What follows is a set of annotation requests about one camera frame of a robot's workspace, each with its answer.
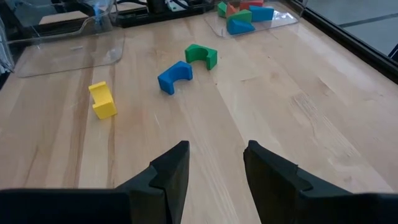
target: clear plastic tray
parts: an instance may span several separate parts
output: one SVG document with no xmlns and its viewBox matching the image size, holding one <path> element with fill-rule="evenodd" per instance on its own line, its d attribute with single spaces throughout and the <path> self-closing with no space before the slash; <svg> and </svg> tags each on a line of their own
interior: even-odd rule
<svg viewBox="0 0 398 224">
<path fill-rule="evenodd" d="M 236 34 L 231 35 L 228 33 L 226 29 L 226 19 L 223 17 L 218 16 L 217 13 L 217 4 L 221 1 L 215 2 L 215 8 L 207 12 L 205 14 L 205 21 L 207 24 L 213 29 L 214 33 L 220 37 L 230 38 L 237 35 L 244 35 L 244 34 Z M 248 0 L 245 1 L 224 1 L 225 3 L 230 3 L 235 7 L 238 7 L 241 2 L 249 2 Z M 299 21 L 300 17 L 302 16 L 303 9 L 307 1 L 304 0 L 303 2 L 296 2 L 292 3 L 290 0 L 270 0 L 264 1 L 264 7 L 273 7 L 274 8 L 274 17 L 272 21 L 264 21 L 264 22 L 252 22 L 255 30 L 252 32 L 257 32 L 260 30 L 271 29 L 274 27 L 285 26 L 289 24 L 295 24 Z"/>
<path fill-rule="evenodd" d="M 121 58 L 124 33 L 113 26 L 114 0 L 48 2 L 5 0 L 2 7 L 8 7 L 9 14 L 0 19 L 3 67 L 19 77 L 31 77 Z"/>
</svg>

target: green arch block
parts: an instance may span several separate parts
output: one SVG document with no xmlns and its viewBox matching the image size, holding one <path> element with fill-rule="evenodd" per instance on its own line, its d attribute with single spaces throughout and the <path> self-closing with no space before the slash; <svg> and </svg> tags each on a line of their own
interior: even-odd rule
<svg viewBox="0 0 398 224">
<path fill-rule="evenodd" d="M 247 9 L 243 9 L 242 11 L 239 11 L 233 15 L 230 15 L 227 19 L 226 22 L 229 23 L 231 19 L 236 19 L 237 21 L 242 21 L 242 22 L 248 22 L 251 23 L 251 17 L 252 13 L 251 11 Z"/>
<path fill-rule="evenodd" d="M 217 64 L 217 51 L 197 44 L 191 44 L 185 49 L 185 60 L 191 63 L 196 60 L 206 62 L 207 70 L 211 70 Z"/>
<path fill-rule="evenodd" d="M 220 2 L 217 5 L 217 12 L 218 12 L 218 16 L 225 18 L 226 4 L 224 2 Z"/>
</svg>

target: blue block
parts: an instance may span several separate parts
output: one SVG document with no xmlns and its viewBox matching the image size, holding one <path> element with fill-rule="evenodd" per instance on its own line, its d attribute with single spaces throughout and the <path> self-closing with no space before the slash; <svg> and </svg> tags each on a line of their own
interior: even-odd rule
<svg viewBox="0 0 398 224">
<path fill-rule="evenodd" d="M 169 95 L 174 94 L 173 83 L 177 80 L 185 79 L 191 80 L 193 78 L 192 66 L 188 63 L 179 61 L 175 65 L 171 66 L 164 73 L 157 77 L 159 81 L 160 89 L 168 93 Z"/>
<path fill-rule="evenodd" d="M 252 22 L 271 21 L 274 17 L 274 9 L 271 7 L 249 6 L 252 13 Z"/>
<path fill-rule="evenodd" d="M 229 34 L 244 34 L 247 32 L 252 32 L 255 30 L 254 26 L 249 22 L 238 21 L 236 19 L 231 19 L 227 25 L 226 29 L 228 30 Z"/>
</svg>

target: toy block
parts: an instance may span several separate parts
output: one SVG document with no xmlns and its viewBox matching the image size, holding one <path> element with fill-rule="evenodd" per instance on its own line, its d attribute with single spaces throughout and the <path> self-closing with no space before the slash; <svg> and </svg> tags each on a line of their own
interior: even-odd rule
<svg viewBox="0 0 398 224">
<path fill-rule="evenodd" d="M 227 18 L 237 12 L 238 12 L 238 10 L 233 5 L 231 5 L 230 3 L 227 4 L 227 6 L 226 6 L 226 17 Z"/>
<path fill-rule="evenodd" d="M 196 60 L 206 62 L 207 70 L 211 70 L 217 64 L 217 51 L 197 44 L 191 44 L 185 49 L 185 60 L 188 63 Z"/>
<path fill-rule="evenodd" d="M 251 14 L 252 14 L 251 11 L 244 9 L 242 11 L 239 11 L 239 12 L 227 17 L 226 18 L 226 22 L 228 24 L 228 22 L 231 19 L 234 19 L 234 20 L 237 20 L 237 21 L 250 23 L 251 22 Z"/>
<path fill-rule="evenodd" d="M 271 7 L 250 6 L 252 22 L 271 21 L 274 17 L 274 9 Z"/>
<path fill-rule="evenodd" d="M 93 109 L 99 119 L 105 119 L 117 113 L 112 94 L 106 82 L 99 82 L 88 87 L 94 99 Z"/>
<path fill-rule="evenodd" d="M 226 26 L 229 34 L 244 34 L 255 30 L 254 26 L 249 22 L 242 22 L 235 19 L 231 19 Z"/>
<path fill-rule="evenodd" d="M 157 77 L 159 81 L 160 89 L 168 93 L 169 95 L 174 94 L 173 83 L 177 80 L 185 79 L 191 80 L 193 78 L 192 66 L 188 63 L 179 61 L 175 65 L 171 66 L 164 73 Z"/>
<path fill-rule="evenodd" d="M 220 2 L 217 5 L 218 16 L 225 18 L 226 17 L 226 4 L 224 2 Z"/>
<path fill-rule="evenodd" d="M 254 1 L 247 1 L 247 2 L 241 2 L 239 5 L 239 9 L 243 10 L 249 10 L 250 6 L 258 6 L 261 7 L 264 4 L 264 1 L 261 0 L 254 0 Z"/>
</svg>

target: wood grain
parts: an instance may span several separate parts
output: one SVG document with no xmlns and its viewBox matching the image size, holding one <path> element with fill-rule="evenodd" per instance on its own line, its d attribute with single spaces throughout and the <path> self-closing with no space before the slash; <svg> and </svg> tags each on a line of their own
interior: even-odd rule
<svg viewBox="0 0 398 224">
<path fill-rule="evenodd" d="M 235 39 L 202 16 L 125 30 L 115 65 L 32 78 L 0 91 L 0 188 L 112 188 L 180 140 L 191 144 L 182 223 L 259 223 L 243 167 L 249 139 L 353 192 L 398 190 L 398 87 L 308 22 Z M 207 71 L 159 89 L 190 44 L 218 50 Z M 92 83 L 118 114 L 99 120 Z"/>
</svg>

